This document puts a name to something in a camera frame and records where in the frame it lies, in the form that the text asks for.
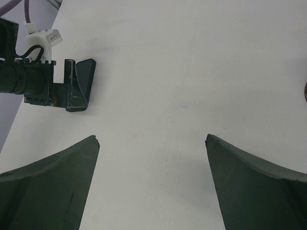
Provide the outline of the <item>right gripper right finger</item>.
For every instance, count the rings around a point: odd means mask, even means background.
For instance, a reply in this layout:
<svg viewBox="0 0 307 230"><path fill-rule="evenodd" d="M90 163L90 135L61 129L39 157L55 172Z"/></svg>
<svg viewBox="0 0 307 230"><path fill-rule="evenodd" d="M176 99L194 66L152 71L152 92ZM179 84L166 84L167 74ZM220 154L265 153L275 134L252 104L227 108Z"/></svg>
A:
<svg viewBox="0 0 307 230"><path fill-rule="evenodd" d="M214 187L227 230L305 230L307 175L208 134Z"/></svg>

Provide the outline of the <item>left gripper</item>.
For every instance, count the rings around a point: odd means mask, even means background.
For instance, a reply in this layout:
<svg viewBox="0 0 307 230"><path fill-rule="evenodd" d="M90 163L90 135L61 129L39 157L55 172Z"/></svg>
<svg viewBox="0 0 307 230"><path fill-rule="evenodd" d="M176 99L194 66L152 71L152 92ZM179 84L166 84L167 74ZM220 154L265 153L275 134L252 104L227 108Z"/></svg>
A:
<svg viewBox="0 0 307 230"><path fill-rule="evenodd" d="M56 61L35 64L44 86L39 94L25 94L24 102L32 105L65 107L67 112L83 112L88 108L96 61L92 58L76 63L64 61L64 82L54 82Z"/></svg>

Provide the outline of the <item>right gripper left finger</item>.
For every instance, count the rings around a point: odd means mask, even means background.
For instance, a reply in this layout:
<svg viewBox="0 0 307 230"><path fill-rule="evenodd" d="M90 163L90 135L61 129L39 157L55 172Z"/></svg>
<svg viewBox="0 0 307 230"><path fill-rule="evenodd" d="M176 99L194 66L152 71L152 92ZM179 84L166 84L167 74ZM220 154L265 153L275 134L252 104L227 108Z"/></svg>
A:
<svg viewBox="0 0 307 230"><path fill-rule="evenodd" d="M2 230L78 230L100 144L82 141L0 175Z"/></svg>

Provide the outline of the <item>brown base metal phone stand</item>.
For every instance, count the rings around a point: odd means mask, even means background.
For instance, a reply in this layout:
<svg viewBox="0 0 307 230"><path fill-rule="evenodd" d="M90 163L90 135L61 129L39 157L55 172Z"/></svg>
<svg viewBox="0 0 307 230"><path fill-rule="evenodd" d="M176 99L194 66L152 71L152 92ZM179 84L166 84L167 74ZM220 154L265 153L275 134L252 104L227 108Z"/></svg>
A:
<svg viewBox="0 0 307 230"><path fill-rule="evenodd" d="M307 82L304 87L304 98L305 98L305 101L307 102Z"/></svg>

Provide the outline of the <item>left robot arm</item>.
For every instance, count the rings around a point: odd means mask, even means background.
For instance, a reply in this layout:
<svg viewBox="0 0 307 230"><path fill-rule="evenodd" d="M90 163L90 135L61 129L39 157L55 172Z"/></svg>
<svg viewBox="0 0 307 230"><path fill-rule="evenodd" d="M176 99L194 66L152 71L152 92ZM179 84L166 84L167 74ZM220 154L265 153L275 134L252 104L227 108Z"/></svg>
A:
<svg viewBox="0 0 307 230"><path fill-rule="evenodd" d="M28 50L16 53L19 25L0 20L0 91L21 94L32 105L64 108L82 112L88 108L96 61L64 61L64 80L54 82L52 47L62 41L58 30L38 31L33 23L25 24Z"/></svg>

